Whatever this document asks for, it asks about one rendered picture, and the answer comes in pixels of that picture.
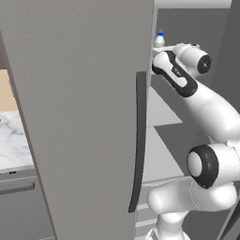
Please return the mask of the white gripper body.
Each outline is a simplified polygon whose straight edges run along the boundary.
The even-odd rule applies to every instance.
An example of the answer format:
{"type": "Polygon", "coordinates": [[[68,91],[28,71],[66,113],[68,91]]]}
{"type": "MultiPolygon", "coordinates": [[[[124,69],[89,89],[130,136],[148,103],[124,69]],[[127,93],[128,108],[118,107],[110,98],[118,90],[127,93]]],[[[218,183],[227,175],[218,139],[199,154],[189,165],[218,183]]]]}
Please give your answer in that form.
{"type": "Polygon", "coordinates": [[[175,45],[173,46],[163,46],[163,47],[154,47],[153,51],[156,53],[162,52],[162,51],[172,51],[174,49],[175,45]]]}

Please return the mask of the grey fridge freezer cabinet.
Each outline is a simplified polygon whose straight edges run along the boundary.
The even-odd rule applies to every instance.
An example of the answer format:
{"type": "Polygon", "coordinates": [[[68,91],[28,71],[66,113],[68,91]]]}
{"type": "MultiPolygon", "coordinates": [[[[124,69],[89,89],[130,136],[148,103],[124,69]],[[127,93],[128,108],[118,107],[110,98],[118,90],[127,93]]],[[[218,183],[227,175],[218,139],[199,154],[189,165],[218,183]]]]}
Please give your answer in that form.
{"type": "MultiPolygon", "coordinates": [[[[209,144],[206,133],[199,127],[190,113],[186,103],[177,94],[175,89],[161,75],[152,71],[153,51],[158,30],[163,30],[165,46],[179,43],[198,45],[211,57],[209,70],[196,80],[215,91],[230,104],[217,88],[221,80],[216,75],[218,53],[232,0],[156,0],[153,16],[149,78],[147,83],[147,104],[149,88],[153,87],[167,105],[182,120],[182,124],[154,127],[159,137],[167,145],[177,162],[182,162],[186,171],[182,176],[159,179],[151,182],[142,182],[141,194],[137,205],[134,240],[145,240],[145,236],[155,226],[158,216],[147,204],[148,192],[175,178],[188,176],[187,157],[189,151],[199,145],[209,144]]],[[[240,180],[234,183],[240,198],[240,180]]],[[[227,210],[218,212],[190,211],[184,218],[183,231],[190,240],[220,240],[235,205],[227,210]]]]}

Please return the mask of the pale grey freezer shelf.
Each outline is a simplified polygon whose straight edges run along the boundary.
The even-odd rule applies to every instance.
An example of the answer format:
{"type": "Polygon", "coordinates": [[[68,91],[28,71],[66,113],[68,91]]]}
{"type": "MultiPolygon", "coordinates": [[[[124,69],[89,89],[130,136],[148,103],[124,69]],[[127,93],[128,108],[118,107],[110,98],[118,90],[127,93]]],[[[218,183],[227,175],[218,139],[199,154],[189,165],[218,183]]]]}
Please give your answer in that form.
{"type": "Polygon", "coordinates": [[[182,124],[182,120],[167,105],[153,87],[149,88],[146,125],[149,127],[182,124]]]}
{"type": "Polygon", "coordinates": [[[159,137],[154,127],[146,130],[145,158],[142,181],[151,182],[159,179],[182,176],[186,167],[177,162],[167,145],[159,137]]]}

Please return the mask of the grey fridge door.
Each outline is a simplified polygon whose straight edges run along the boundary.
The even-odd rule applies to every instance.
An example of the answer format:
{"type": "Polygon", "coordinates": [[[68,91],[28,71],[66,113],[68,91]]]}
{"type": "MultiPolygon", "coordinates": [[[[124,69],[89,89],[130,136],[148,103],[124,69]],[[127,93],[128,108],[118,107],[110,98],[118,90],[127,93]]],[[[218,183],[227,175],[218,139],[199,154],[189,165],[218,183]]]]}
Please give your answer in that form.
{"type": "MultiPolygon", "coordinates": [[[[221,44],[218,73],[223,96],[240,112],[240,0],[232,0],[221,44]]],[[[233,208],[220,240],[240,240],[240,199],[233,208]]]]}

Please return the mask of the grey freezer door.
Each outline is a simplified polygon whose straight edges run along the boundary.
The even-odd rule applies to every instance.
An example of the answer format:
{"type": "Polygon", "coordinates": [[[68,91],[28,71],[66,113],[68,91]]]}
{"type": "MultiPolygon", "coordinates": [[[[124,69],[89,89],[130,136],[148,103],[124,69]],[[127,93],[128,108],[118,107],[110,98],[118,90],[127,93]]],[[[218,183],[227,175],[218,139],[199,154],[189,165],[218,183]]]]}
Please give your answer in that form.
{"type": "Polygon", "coordinates": [[[136,75],[154,0],[0,0],[0,35],[57,240],[133,240],[136,75]]]}

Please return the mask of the grey cupboard door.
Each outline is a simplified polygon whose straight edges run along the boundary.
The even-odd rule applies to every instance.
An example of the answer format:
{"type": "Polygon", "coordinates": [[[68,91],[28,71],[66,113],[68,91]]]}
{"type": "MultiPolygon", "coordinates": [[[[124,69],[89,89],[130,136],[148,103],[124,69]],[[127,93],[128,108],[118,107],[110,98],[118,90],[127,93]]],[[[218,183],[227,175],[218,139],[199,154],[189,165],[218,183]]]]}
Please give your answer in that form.
{"type": "Polygon", "coordinates": [[[0,206],[0,240],[41,240],[53,237],[45,210],[26,205],[0,206]]]}

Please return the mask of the clear water bottle blue cap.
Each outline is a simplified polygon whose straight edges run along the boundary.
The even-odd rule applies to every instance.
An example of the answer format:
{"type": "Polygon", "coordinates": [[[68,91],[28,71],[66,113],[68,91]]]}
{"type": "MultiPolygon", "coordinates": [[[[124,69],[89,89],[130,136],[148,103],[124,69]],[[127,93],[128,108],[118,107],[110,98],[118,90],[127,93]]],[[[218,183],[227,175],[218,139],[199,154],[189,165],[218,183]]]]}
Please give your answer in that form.
{"type": "Polygon", "coordinates": [[[159,29],[157,31],[157,36],[155,39],[155,47],[156,48],[161,48],[165,46],[165,40],[164,40],[164,36],[163,36],[163,30],[159,29]]]}

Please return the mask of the grey drawer front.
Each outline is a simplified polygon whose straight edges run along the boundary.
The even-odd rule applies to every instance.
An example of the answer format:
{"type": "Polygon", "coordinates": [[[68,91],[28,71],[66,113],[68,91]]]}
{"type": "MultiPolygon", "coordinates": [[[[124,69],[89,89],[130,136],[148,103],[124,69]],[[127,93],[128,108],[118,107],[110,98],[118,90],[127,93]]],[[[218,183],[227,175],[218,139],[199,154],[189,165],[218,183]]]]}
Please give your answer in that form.
{"type": "Polygon", "coordinates": [[[32,182],[35,182],[36,184],[35,189],[33,190],[1,195],[0,205],[7,205],[12,203],[38,203],[42,199],[42,195],[39,189],[38,179],[35,176],[0,181],[0,190],[29,186],[32,182]]]}

